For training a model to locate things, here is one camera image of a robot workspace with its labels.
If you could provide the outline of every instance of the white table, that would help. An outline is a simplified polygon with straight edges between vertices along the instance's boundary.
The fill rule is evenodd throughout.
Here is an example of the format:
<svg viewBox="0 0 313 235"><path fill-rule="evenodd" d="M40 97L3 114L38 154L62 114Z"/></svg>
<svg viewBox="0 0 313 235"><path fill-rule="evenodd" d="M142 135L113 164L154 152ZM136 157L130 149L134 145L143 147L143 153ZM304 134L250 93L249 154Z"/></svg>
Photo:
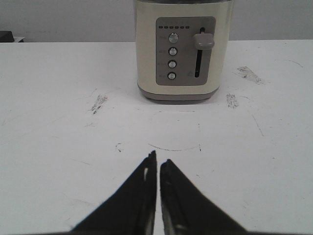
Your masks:
<svg viewBox="0 0 313 235"><path fill-rule="evenodd" d="M211 99L165 105L134 43L0 44L0 233L70 230L154 149L246 229L312 233L312 74L313 41L229 42Z"/></svg>

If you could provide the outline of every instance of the toaster button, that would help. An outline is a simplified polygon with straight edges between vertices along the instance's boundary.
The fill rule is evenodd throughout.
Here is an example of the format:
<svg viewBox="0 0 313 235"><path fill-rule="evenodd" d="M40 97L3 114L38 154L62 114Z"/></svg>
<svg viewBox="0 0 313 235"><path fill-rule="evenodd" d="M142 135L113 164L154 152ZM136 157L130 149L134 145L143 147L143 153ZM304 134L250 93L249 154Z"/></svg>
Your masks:
<svg viewBox="0 0 313 235"><path fill-rule="evenodd" d="M169 50L168 50L168 53L172 56L174 55L177 55L177 49L175 47L171 47Z"/></svg>
<svg viewBox="0 0 313 235"><path fill-rule="evenodd" d="M168 75L167 75L168 79L170 80L174 80L176 78L176 73L174 72L170 72Z"/></svg>
<svg viewBox="0 0 313 235"><path fill-rule="evenodd" d="M175 68L177 65L177 62L175 60L170 60L168 62L168 67L170 67L171 69Z"/></svg>
<svg viewBox="0 0 313 235"><path fill-rule="evenodd" d="M176 43L176 42L178 42L178 34L176 34L176 33L171 33L170 36L168 37L168 40L169 40L171 43Z"/></svg>

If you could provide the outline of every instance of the gray wall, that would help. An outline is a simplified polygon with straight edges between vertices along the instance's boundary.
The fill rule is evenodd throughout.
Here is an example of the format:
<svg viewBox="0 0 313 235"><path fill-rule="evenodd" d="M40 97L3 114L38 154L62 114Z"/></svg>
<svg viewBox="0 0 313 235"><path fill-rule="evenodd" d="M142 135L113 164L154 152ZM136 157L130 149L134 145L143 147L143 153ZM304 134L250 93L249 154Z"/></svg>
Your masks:
<svg viewBox="0 0 313 235"><path fill-rule="evenodd" d="M133 0L0 0L0 30L26 42L131 42ZM236 0L230 39L313 39L313 0Z"/></svg>

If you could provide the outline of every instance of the toaster slot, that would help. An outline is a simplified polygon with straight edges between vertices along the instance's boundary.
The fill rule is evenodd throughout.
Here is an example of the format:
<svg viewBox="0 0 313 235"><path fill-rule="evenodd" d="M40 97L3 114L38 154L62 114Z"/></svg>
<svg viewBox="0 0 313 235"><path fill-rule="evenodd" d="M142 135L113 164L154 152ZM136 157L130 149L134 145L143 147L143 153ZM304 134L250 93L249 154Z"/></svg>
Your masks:
<svg viewBox="0 0 313 235"><path fill-rule="evenodd" d="M202 27L202 28L200 29L200 33L204 33L204 32L205 32L205 28ZM201 60L202 60L202 50L198 50L198 53L197 53L197 61L196 61L195 77L199 77L199 76L200 76Z"/></svg>

